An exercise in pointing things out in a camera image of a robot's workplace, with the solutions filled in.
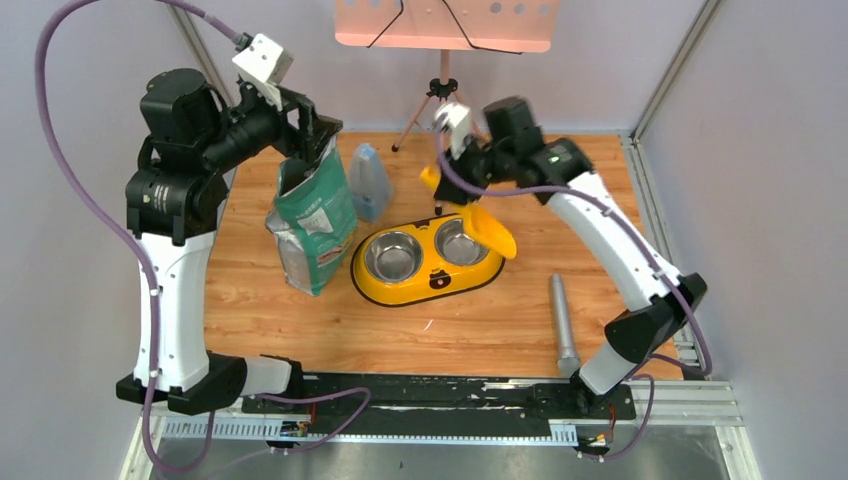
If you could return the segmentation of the yellow plastic scoop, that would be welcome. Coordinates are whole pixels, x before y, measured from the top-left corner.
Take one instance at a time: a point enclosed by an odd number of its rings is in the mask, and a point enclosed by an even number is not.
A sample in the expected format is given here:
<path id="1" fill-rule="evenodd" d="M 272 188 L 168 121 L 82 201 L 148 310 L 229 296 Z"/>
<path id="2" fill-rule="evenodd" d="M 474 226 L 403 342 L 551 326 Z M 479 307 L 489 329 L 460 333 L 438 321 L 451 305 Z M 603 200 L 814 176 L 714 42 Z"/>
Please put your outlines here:
<path id="1" fill-rule="evenodd" d="M 517 243 L 510 230 L 477 202 L 460 205 L 448 200 L 441 203 L 460 214 L 464 233 L 476 243 L 506 259 L 517 255 Z"/>

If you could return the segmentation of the green pet food bag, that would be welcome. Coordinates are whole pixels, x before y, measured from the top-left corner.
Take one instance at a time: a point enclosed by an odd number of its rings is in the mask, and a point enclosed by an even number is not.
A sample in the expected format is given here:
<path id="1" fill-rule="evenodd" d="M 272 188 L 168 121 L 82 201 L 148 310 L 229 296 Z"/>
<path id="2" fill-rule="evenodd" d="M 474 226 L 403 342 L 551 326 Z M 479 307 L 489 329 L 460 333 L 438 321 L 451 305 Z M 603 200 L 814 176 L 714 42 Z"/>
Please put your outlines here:
<path id="1" fill-rule="evenodd" d="M 307 295 L 320 295 L 358 226 L 335 136 L 315 164 L 297 157 L 279 164 L 265 226 L 274 237 L 286 283 Z"/>

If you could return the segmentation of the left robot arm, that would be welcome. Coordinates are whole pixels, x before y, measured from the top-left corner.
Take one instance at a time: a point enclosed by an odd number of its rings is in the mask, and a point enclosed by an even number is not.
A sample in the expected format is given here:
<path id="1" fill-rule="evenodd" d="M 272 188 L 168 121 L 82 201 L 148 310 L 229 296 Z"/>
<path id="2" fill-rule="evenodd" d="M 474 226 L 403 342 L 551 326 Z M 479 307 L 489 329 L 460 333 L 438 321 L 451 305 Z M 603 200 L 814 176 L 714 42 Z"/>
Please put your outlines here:
<path id="1" fill-rule="evenodd" d="M 281 89 L 279 103 L 247 80 L 239 91 L 240 102 L 229 106 L 200 71 L 179 68 L 152 78 L 141 98 L 149 133 L 125 188 L 126 224 L 142 253 L 142 310 L 151 322 L 133 372 L 116 385 L 120 399 L 165 402 L 186 415 L 251 395 L 267 395 L 283 413 L 305 403 L 298 361 L 206 348 L 207 267 L 230 194 L 226 175 L 266 148 L 314 167 L 343 124 L 293 90 Z"/>

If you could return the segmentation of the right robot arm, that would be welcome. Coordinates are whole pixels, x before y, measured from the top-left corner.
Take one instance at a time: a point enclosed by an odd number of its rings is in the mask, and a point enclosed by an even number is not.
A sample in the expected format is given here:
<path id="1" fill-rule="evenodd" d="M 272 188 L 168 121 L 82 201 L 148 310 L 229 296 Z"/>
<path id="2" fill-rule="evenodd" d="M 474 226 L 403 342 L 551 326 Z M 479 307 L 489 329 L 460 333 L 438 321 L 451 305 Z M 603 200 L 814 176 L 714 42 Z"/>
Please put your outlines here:
<path id="1" fill-rule="evenodd" d="M 510 96 L 487 105 L 488 139 L 473 129 L 471 109 L 447 102 L 433 115 L 440 146 L 437 170 L 421 177 L 434 198 L 464 216 L 466 234 L 505 258 L 517 254 L 509 230 L 477 206 L 491 185 L 514 183 L 497 196 L 532 194 L 583 241 L 620 294 L 625 309 L 604 330 L 605 342 L 573 374 L 571 403 L 584 417 L 596 417 L 611 393 L 647 362 L 657 348 L 685 325 L 707 292 L 698 273 L 684 275 L 650 245 L 608 191 L 601 175 L 577 144 L 565 137 L 547 140 L 526 98 Z"/>

